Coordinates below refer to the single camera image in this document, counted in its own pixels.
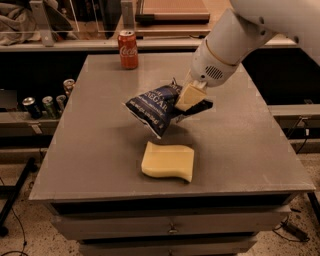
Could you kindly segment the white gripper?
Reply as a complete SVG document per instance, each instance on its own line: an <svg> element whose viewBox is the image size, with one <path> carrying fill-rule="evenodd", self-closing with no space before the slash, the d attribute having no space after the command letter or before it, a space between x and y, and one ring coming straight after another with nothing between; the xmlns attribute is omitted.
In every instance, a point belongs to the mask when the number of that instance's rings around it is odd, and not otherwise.
<svg viewBox="0 0 320 256"><path fill-rule="evenodd" d="M237 70L241 57L232 50L213 49L205 39L195 51L190 74L194 80L183 87L175 107L187 111L207 95L206 86L217 87L225 83Z"/></svg>

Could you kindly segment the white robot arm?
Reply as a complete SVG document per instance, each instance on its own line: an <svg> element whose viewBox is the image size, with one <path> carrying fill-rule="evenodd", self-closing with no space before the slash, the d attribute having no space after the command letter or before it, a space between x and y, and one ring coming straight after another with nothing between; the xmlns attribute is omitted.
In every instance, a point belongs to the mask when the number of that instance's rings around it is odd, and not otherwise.
<svg viewBox="0 0 320 256"><path fill-rule="evenodd" d="M320 64L320 0L229 0L212 31L192 56L176 107L187 111L224 84L240 63L282 34Z"/></svg>

